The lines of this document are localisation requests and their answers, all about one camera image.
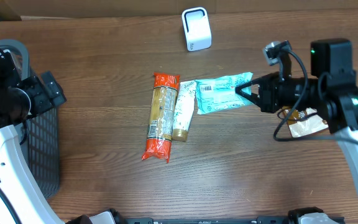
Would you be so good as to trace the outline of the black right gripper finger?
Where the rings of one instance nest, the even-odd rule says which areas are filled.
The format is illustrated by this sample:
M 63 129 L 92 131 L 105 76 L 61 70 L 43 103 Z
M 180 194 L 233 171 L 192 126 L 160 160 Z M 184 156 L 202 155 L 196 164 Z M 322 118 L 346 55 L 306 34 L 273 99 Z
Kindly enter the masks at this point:
M 247 101 L 251 102 L 252 104 L 254 104 L 258 107 L 260 106 L 259 95 L 256 93 L 253 93 L 250 88 L 235 89 L 235 92 L 236 92 L 236 94 L 245 98 Z
M 244 88 L 259 84 L 260 78 L 253 79 L 236 87 L 236 92 L 241 92 Z

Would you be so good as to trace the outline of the teal wipes packet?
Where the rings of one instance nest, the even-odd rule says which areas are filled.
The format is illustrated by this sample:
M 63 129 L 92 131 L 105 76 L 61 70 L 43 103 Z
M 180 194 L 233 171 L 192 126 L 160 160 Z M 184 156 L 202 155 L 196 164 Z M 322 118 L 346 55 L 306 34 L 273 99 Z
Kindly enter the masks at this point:
M 195 80 L 198 114 L 241 108 L 252 103 L 235 91 L 237 86 L 251 81 L 253 73 L 245 72 L 219 78 Z

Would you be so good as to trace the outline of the brown white granola pouch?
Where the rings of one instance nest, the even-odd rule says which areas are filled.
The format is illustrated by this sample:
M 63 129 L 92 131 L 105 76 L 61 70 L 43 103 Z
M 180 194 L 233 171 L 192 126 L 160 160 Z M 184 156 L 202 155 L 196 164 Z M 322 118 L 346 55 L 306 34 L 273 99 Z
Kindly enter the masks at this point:
M 304 111 L 295 110 L 287 120 L 287 125 L 293 138 L 300 138 L 328 129 L 328 124 L 313 108 Z

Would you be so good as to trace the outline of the white tube with gold cap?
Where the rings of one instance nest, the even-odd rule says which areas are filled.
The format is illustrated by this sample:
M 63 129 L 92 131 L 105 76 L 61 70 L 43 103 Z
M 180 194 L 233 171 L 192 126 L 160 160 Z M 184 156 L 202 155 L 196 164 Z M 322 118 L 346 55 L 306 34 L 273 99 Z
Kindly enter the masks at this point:
M 185 142 L 195 108 L 196 81 L 180 83 L 173 119 L 173 140 Z

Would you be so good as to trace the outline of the orange spaghetti package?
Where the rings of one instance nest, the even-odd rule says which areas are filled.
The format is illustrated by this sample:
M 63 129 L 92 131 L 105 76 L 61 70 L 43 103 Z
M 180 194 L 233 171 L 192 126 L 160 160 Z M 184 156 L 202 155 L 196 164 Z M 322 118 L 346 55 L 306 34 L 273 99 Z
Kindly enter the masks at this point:
M 154 77 L 146 146 L 142 160 L 156 157 L 169 162 L 180 75 L 155 72 Z

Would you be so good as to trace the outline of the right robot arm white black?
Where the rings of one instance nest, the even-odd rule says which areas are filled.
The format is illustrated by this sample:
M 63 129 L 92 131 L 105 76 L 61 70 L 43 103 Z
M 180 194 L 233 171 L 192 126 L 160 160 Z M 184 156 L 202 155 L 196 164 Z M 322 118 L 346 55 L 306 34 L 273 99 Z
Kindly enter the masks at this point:
M 336 141 L 358 194 L 358 86 L 351 41 L 344 38 L 312 41 L 310 73 L 292 51 L 289 41 L 272 42 L 263 52 L 268 64 L 279 65 L 279 71 L 236 86 L 236 94 L 265 113 L 275 113 L 284 106 L 291 112 L 315 109 L 316 115 L 327 122 L 329 134 L 302 136 L 297 140 Z

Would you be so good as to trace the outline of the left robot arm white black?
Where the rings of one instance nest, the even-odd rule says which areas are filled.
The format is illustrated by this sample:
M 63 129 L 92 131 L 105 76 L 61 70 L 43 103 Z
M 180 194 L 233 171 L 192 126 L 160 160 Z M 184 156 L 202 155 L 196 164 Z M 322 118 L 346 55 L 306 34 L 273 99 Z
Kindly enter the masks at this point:
M 22 78 L 0 47 L 0 223 L 61 223 L 22 153 L 16 126 L 66 102 L 50 72 Z

